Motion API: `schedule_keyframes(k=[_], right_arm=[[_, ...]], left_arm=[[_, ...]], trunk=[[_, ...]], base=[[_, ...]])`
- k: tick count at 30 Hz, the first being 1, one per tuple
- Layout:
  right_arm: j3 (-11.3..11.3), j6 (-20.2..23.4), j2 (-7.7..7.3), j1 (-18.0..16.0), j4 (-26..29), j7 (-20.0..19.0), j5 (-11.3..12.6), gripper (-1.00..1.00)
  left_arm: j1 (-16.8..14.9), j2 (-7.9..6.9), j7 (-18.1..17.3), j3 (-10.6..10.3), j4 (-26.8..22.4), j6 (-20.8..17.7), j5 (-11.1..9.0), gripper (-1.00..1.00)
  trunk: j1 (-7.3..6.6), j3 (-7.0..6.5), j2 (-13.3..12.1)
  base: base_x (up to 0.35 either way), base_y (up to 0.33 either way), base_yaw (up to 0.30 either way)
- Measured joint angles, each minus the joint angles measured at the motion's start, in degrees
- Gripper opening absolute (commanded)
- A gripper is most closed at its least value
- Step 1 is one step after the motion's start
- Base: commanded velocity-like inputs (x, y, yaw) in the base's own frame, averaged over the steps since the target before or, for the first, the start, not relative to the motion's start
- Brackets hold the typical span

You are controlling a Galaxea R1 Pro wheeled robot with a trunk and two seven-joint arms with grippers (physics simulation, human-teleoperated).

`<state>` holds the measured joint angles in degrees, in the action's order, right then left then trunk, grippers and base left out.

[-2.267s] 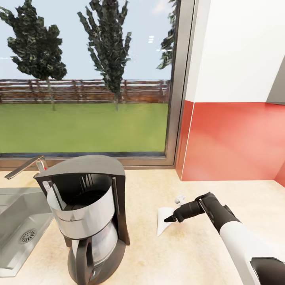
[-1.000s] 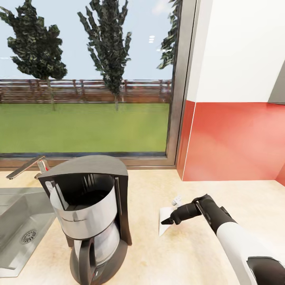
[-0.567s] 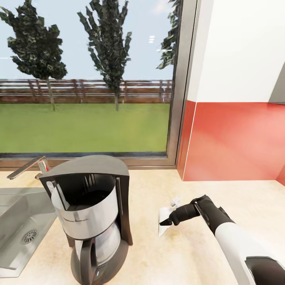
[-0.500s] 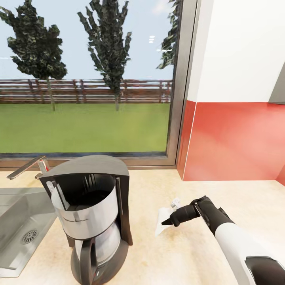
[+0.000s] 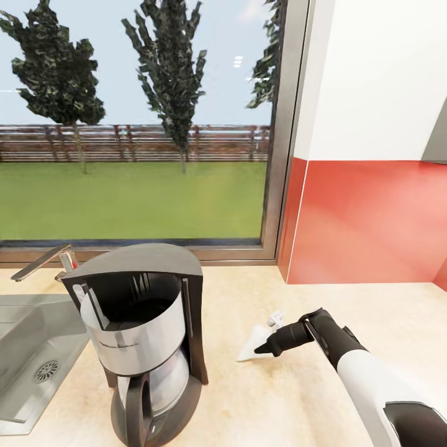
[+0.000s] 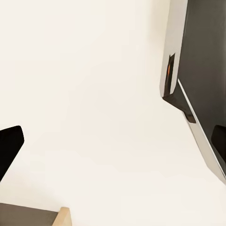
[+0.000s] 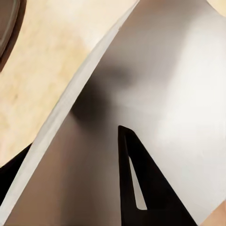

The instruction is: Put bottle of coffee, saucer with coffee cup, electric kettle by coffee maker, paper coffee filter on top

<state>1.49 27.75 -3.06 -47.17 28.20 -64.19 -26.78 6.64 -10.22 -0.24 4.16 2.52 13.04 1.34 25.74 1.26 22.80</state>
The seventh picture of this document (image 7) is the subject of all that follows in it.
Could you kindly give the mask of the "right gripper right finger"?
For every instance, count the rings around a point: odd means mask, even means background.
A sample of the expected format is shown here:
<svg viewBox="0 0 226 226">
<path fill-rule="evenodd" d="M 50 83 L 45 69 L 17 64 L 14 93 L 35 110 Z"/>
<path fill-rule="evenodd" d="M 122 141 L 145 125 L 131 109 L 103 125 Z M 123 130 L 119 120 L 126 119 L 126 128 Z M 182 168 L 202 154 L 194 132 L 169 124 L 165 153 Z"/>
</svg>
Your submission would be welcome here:
<svg viewBox="0 0 226 226">
<path fill-rule="evenodd" d="M 118 127 L 121 226 L 198 226 L 136 133 Z M 131 158 L 147 210 L 137 208 Z"/>
</svg>

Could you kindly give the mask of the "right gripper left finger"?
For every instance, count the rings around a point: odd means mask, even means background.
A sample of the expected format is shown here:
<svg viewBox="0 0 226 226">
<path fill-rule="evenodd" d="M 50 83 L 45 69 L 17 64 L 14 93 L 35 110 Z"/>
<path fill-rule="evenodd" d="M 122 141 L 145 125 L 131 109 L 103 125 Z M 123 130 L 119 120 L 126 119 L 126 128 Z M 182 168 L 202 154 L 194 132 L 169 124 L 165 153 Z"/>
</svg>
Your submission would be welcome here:
<svg viewBox="0 0 226 226">
<path fill-rule="evenodd" d="M 32 144 L 0 168 L 0 206 Z"/>
</svg>

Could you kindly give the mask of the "paper coffee filter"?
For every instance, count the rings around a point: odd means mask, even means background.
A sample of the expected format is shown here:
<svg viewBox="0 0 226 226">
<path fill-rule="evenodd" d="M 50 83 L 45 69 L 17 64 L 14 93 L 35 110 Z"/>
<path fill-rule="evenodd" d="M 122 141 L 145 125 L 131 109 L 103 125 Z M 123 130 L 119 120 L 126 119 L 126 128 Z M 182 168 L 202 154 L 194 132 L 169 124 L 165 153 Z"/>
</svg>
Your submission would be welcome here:
<svg viewBox="0 0 226 226">
<path fill-rule="evenodd" d="M 120 125 L 198 226 L 226 199 L 226 19 L 207 0 L 136 0 L 120 17 L 38 131 L 0 226 L 121 226 Z"/>
</svg>

